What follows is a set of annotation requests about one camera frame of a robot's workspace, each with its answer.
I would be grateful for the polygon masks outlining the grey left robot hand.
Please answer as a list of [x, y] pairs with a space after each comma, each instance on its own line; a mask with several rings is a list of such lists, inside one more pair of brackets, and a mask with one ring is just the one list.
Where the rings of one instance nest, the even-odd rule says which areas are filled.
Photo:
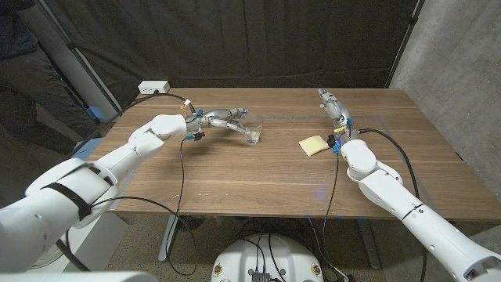
[[248, 109], [232, 108], [215, 109], [208, 112], [199, 110], [195, 114], [186, 117], [186, 133], [195, 134], [202, 132], [202, 128], [212, 126], [217, 128], [228, 128], [235, 132], [245, 134], [246, 128], [240, 124], [240, 119], [245, 116]]

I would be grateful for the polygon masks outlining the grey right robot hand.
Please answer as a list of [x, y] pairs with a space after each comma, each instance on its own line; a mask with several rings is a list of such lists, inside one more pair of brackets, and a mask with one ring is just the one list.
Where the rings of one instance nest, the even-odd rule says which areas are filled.
[[359, 134], [353, 128], [348, 108], [332, 93], [321, 88], [317, 89], [317, 92], [322, 100], [320, 107], [325, 110], [333, 121], [333, 135], [336, 139], [341, 144], [358, 139]]

